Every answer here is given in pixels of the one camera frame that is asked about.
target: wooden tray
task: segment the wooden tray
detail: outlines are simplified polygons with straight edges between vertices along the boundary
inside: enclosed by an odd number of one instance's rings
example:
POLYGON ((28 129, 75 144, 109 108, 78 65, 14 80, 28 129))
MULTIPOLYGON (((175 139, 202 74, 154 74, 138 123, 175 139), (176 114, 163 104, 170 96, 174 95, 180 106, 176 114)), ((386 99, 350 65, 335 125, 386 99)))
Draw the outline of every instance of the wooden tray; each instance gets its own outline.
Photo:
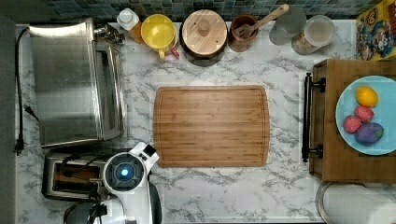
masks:
POLYGON ((396 151, 369 156, 350 147, 338 132, 335 108, 344 89, 371 75, 396 79, 396 63, 328 59, 314 66, 313 81, 326 78, 326 91, 312 91, 311 147, 323 145, 323 159, 311 156, 309 170, 323 181, 396 183, 396 151))
POLYGON ((262 166, 268 117, 261 86, 159 88, 153 124, 159 165, 262 166))

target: glass jar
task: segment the glass jar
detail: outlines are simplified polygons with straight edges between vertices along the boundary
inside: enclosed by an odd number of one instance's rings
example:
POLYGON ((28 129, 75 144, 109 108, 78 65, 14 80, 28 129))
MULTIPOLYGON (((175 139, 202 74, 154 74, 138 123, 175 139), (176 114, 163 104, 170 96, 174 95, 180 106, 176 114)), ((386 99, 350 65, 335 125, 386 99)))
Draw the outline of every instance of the glass jar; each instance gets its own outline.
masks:
POLYGON ((332 42, 334 23, 328 17, 314 16, 305 28, 291 40, 291 47, 301 55, 308 55, 332 42))

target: marble countertop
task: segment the marble countertop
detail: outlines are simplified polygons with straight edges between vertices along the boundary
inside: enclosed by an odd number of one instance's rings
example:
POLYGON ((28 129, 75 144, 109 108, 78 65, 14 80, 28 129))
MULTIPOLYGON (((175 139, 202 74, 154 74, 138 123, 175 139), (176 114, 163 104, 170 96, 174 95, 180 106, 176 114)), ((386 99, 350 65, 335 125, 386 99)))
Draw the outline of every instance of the marble countertop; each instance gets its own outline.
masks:
MULTIPOLYGON (((152 115, 156 90, 164 86, 261 85, 266 89, 271 137, 267 164, 244 168, 169 168, 154 166, 150 181, 163 206, 164 223, 186 222, 320 222, 315 195, 320 180, 301 159, 304 77, 328 58, 354 59, 356 24, 334 21, 335 39, 309 56, 273 45, 273 23, 262 27, 252 47, 236 53, 228 47, 220 62, 199 67, 180 58, 161 61, 158 54, 127 38, 122 68, 128 109, 123 137, 106 143, 133 147, 153 144, 152 115)), ((22 40, 23 101, 35 109, 35 84, 28 38, 22 40)), ((17 158, 17 223, 62 223, 72 203, 41 194, 47 151, 40 147, 36 121, 24 113, 25 150, 17 158)))

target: bottle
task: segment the bottle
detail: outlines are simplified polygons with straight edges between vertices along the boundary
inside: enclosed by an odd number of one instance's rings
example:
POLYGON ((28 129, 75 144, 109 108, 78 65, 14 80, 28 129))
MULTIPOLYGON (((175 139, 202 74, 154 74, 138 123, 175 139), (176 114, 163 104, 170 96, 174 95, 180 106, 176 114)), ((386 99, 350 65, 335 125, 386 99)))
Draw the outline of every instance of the bottle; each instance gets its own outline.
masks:
POLYGON ((129 36, 138 44, 143 43, 143 38, 140 33, 142 22, 139 17, 131 9, 125 8, 117 17, 117 22, 122 28, 128 31, 129 36))

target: toaster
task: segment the toaster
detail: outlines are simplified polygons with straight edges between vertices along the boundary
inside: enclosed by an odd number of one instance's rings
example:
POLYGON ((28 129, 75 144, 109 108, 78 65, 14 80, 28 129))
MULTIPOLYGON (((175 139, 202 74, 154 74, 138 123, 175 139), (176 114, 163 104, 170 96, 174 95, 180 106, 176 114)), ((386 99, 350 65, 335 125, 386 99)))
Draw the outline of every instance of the toaster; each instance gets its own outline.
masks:
POLYGON ((106 159, 94 160, 95 156, 86 153, 81 154, 79 159, 72 153, 50 151, 45 157, 43 182, 41 192, 44 197, 64 201, 88 200, 90 194, 98 193, 102 199, 108 195, 108 191, 102 184, 102 173, 106 159))

